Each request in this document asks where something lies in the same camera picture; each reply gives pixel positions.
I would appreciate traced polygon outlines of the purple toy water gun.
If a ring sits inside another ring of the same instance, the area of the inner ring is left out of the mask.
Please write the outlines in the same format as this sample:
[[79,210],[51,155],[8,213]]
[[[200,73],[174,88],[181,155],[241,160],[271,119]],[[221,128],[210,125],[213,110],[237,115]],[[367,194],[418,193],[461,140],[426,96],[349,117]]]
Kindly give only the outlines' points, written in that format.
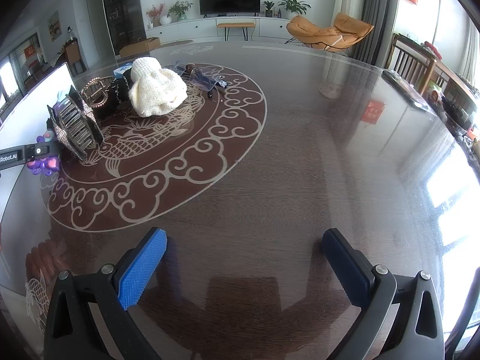
[[57,140],[55,132],[47,129],[41,136],[37,136],[34,158],[26,162],[27,169],[34,175],[51,176],[60,171],[60,154],[62,146]]

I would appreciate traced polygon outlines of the black box white text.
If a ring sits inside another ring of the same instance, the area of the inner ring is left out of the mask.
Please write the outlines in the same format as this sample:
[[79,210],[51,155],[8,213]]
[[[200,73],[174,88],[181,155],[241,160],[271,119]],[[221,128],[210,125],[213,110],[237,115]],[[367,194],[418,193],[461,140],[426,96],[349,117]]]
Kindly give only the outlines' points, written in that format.
[[80,161],[86,161],[87,150],[103,144],[104,136],[93,109],[73,85],[47,110],[57,140]]

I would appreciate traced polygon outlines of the black beaded knit garment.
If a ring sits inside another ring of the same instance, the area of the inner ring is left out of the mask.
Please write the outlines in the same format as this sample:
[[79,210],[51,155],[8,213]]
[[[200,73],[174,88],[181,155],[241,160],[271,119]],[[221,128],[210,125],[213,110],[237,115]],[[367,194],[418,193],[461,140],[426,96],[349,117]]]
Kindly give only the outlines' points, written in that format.
[[122,75],[95,77],[80,91],[85,102],[94,110],[97,119],[104,120],[131,108],[128,92],[133,82],[131,70]]

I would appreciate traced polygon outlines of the blue white toothpaste box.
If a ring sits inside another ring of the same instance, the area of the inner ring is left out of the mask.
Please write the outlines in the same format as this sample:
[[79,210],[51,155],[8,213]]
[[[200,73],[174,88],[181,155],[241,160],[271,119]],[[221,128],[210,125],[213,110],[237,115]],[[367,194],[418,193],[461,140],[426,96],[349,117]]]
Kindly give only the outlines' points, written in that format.
[[121,78],[126,78],[127,80],[131,79],[131,69],[132,69],[132,63],[126,63],[120,67],[117,67],[113,71],[113,76],[115,79],[121,79]]

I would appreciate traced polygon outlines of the cream knitted hat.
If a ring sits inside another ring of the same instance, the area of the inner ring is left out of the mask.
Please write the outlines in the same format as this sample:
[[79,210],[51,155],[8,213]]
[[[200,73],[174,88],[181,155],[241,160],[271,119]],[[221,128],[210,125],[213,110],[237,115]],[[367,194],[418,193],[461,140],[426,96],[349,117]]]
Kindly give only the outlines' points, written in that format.
[[153,57],[133,61],[131,80],[128,97],[134,111],[143,118],[166,115],[188,97],[184,80]]

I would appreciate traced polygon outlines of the clear blue safety glasses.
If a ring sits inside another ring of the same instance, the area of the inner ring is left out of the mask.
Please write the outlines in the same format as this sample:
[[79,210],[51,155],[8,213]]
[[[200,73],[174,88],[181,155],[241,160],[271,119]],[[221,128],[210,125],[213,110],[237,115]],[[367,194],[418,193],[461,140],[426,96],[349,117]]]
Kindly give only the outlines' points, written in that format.
[[225,91],[228,83],[221,78],[205,75],[202,70],[194,63],[175,63],[171,69],[182,79],[188,80],[193,86],[206,92],[208,98],[213,97],[213,93]]

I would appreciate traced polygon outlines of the white cardboard storage box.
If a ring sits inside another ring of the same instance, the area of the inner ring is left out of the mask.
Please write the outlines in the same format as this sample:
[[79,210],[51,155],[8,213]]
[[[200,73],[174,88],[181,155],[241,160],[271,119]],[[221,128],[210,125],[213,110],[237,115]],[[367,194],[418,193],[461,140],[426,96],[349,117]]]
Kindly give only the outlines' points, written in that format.
[[[55,69],[37,84],[17,103],[1,124],[1,149],[36,143],[37,136],[47,130],[47,107],[52,107],[64,98],[71,86],[74,86],[74,83],[66,64]],[[1,170],[1,219],[22,172],[26,172],[27,178],[33,181],[45,177],[42,173],[32,174],[24,165]]]

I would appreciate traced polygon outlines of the brown cardboard box on floor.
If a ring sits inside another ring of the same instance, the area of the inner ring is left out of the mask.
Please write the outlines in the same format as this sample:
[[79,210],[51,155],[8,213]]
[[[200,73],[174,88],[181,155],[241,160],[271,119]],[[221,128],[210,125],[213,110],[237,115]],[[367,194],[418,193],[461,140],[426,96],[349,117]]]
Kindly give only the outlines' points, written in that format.
[[127,58],[134,55],[140,55],[148,53],[152,50],[160,48],[160,38],[150,37],[142,41],[137,41],[135,43],[124,46],[120,50],[120,57]]

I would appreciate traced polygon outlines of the dark glass display cabinet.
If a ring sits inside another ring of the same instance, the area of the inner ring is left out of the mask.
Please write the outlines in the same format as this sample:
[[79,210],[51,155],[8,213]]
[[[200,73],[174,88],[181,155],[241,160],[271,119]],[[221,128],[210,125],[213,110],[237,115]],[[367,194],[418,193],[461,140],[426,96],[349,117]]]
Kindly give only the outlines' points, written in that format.
[[115,56],[123,47],[146,38],[140,0],[103,0],[103,7]]

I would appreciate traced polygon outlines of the red flowers in vase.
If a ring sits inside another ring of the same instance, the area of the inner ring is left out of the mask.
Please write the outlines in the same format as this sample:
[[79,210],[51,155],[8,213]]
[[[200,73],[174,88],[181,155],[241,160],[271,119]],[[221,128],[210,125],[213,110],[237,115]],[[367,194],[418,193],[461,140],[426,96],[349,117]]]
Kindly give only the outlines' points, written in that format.
[[145,14],[148,16],[151,28],[160,26],[160,17],[162,16],[164,7],[165,4],[162,2],[158,6],[153,5],[149,10],[145,12]]

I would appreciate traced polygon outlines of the white tv cabinet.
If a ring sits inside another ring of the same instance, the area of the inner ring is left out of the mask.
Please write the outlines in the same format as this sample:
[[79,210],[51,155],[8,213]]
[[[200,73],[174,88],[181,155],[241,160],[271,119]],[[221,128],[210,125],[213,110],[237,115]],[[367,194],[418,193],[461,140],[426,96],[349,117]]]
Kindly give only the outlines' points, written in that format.
[[161,44],[177,41],[281,41],[287,42],[288,19],[258,16],[225,16],[186,19],[149,28],[149,38],[159,38]]

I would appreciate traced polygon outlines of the small wooden bench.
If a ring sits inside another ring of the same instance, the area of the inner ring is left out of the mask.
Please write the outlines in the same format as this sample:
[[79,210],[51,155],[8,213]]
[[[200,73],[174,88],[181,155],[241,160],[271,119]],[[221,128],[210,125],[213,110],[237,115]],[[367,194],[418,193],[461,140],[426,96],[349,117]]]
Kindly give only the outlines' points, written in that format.
[[216,25],[218,29],[223,31],[224,40],[228,41],[230,39],[230,31],[232,29],[241,29],[241,35],[244,41],[249,41],[250,33],[249,31],[254,32],[256,28],[255,22],[222,22]]

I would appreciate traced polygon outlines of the dark wooden dining chair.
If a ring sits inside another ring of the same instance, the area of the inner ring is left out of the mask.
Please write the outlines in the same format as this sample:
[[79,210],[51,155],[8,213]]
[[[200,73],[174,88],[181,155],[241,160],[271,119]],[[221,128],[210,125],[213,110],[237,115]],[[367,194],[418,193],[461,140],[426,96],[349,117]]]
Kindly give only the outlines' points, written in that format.
[[395,34],[385,68],[396,72],[424,95],[437,62],[436,56],[428,49],[404,35]]

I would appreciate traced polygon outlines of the orange lounge chair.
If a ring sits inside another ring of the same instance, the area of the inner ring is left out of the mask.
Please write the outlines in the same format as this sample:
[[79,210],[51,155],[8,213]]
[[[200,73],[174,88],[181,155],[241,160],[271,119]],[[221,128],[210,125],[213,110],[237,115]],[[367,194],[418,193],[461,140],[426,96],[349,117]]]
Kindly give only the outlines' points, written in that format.
[[340,52],[365,39],[374,30],[374,26],[344,13],[337,13],[334,23],[328,28],[320,28],[298,15],[289,21],[286,30],[295,41],[306,47]]

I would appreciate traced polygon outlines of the green potted plant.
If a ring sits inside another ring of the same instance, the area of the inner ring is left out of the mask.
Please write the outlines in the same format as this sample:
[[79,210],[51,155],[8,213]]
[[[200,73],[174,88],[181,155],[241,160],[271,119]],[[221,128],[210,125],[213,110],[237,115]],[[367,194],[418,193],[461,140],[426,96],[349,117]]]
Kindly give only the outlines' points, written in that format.
[[279,0],[278,5],[286,11],[286,17],[305,16],[311,5],[303,0]]

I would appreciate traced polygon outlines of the grey window curtain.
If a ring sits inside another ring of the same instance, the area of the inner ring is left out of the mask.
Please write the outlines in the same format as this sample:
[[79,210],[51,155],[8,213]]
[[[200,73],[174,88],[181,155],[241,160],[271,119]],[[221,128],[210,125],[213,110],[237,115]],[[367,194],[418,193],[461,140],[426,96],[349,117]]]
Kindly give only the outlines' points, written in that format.
[[354,46],[354,59],[380,68],[384,66],[393,38],[398,1],[364,0],[361,20],[373,29]]

